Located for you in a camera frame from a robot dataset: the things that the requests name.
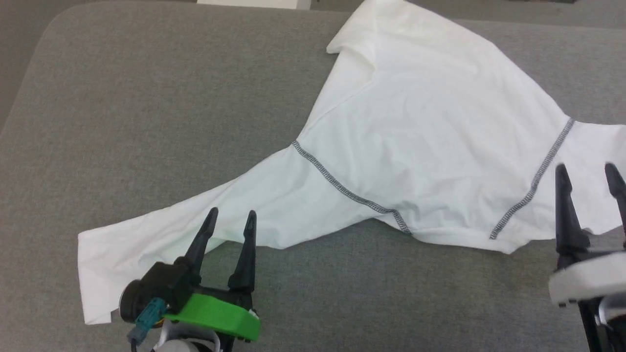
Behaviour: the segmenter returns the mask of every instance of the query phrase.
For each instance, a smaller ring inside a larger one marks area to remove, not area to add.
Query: blue connector
[[[150,300],[146,308],[135,320],[135,327],[126,335],[129,343],[135,342],[136,346],[142,344],[146,339],[148,331],[154,324],[163,318],[166,311],[165,301],[160,298]]]

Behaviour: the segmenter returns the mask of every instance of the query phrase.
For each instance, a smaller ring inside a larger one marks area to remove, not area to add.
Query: white garment
[[[339,56],[293,145],[196,197],[79,235],[86,323],[110,322],[131,280],[184,254],[211,207],[208,250],[242,242],[254,209],[259,246],[376,218],[424,242],[511,253],[554,238],[565,162],[581,225],[619,225],[603,166],[626,170],[623,126],[574,123],[489,41],[415,5],[366,0],[327,50]]]

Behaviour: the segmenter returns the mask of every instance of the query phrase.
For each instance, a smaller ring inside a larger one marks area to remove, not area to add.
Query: white shirt
[[[400,0],[366,0],[328,45],[337,61],[296,142],[171,207],[78,236],[85,322],[108,323],[123,289],[185,253],[212,207],[207,250],[285,248],[376,218],[421,241],[511,253],[555,235],[565,162],[580,223],[620,224],[606,161],[626,170],[623,126],[579,123],[498,48]]]

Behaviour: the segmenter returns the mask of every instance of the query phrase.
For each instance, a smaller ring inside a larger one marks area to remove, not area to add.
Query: folded fabric
[[[366,0],[327,51],[339,56],[292,145],[217,188],[78,236],[86,323],[110,322],[131,280],[184,254],[212,207],[208,250],[242,242],[254,209],[259,246],[375,218],[424,242],[511,253],[554,238],[565,162],[581,225],[619,225],[603,165],[626,167],[623,126],[574,122],[489,41],[413,4]]]

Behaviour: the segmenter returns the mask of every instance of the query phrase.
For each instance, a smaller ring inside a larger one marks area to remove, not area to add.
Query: gray table
[[[76,235],[210,189],[288,145],[347,17],[175,3],[57,17],[0,135],[0,351],[127,350],[119,318],[83,324]],[[576,119],[626,122],[624,31],[459,23]],[[578,313],[548,299],[553,247],[434,246],[366,221],[259,248],[262,337],[236,350],[585,351]],[[204,283],[224,287],[239,249],[211,252]]]

